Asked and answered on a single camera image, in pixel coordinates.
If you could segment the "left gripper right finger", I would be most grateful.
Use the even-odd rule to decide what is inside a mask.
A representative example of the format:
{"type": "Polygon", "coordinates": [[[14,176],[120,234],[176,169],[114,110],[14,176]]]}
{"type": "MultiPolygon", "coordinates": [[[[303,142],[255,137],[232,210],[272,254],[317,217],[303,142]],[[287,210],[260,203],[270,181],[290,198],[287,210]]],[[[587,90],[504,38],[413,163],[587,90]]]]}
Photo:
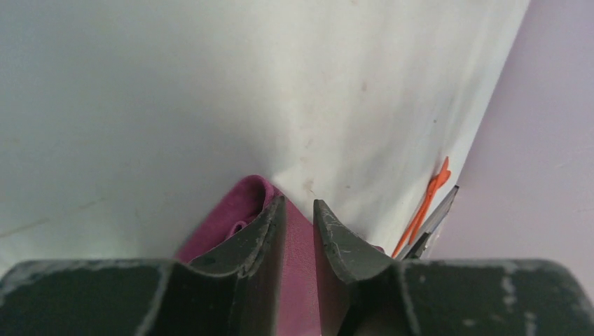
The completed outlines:
{"type": "Polygon", "coordinates": [[[395,260],[313,204],[323,335],[592,335],[593,305],[550,260],[395,260]]]}

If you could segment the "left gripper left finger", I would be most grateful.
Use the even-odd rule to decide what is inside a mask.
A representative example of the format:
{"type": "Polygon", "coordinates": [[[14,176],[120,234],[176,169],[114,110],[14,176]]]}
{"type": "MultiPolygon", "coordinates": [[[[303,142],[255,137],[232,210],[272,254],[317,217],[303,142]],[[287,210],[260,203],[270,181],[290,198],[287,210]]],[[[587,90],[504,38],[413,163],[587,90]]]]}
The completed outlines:
{"type": "Polygon", "coordinates": [[[189,263],[33,260],[1,279],[2,335],[274,335],[286,231],[276,197],[189,263]]]}

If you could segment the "magenta cloth napkin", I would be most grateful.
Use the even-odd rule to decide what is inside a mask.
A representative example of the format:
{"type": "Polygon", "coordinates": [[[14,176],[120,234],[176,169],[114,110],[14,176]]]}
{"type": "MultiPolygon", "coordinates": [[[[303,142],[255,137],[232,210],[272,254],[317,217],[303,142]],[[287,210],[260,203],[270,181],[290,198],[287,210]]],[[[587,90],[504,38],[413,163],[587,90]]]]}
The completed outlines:
{"type": "MultiPolygon", "coordinates": [[[[282,191],[259,175],[238,181],[190,234],[176,256],[188,263],[247,228],[282,191]]],[[[319,304],[315,227],[286,201],[286,239],[279,293],[277,335],[341,335],[347,309],[319,304]]]]}

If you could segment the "orange plastic spoon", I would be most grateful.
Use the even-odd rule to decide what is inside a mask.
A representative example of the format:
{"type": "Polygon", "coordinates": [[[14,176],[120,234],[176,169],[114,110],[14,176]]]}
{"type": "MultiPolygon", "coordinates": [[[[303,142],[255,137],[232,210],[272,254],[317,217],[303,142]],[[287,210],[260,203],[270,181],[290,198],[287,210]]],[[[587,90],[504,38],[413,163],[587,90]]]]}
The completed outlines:
{"type": "Polygon", "coordinates": [[[420,230],[422,224],[424,223],[424,218],[427,215],[427,212],[430,208],[430,205],[437,193],[438,189],[441,188],[444,184],[448,182],[450,178],[451,171],[448,168],[449,161],[448,158],[443,162],[442,167],[437,175],[431,178],[427,186],[427,191],[425,193],[424,199],[422,201],[421,207],[416,213],[413,219],[413,228],[410,232],[408,244],[412,245],[415,241],[418,231],[420,230]]]}

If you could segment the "orange plastic knife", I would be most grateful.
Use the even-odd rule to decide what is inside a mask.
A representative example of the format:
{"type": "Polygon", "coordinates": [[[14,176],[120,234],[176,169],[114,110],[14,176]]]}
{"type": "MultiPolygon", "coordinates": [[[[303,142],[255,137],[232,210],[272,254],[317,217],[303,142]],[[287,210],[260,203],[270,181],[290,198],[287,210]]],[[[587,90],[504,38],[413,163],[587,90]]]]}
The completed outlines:
{"type": "Polygon", "coordinates": [[[433,176],[427,185],[427,189],[424,194],[424,198],[414,215],[413,219],[411,220],[409,226],[406,228],[404,233],[402,234],[398,244],[396,245],[394,251],[392,252],[391,257],[395,259],[398,254],[402,251],[405,245],[412,245],[415,241],[418,231],[420,230],[422,224],[424,223],[424,219],[427,215],[427,212],[431,206],[431,203],[435,197],[437,191],[448,182],[448,179],[451,176],[451,171],[449,170],[449,157],[446,156],[443,164],[437,175],[433,176]]]}

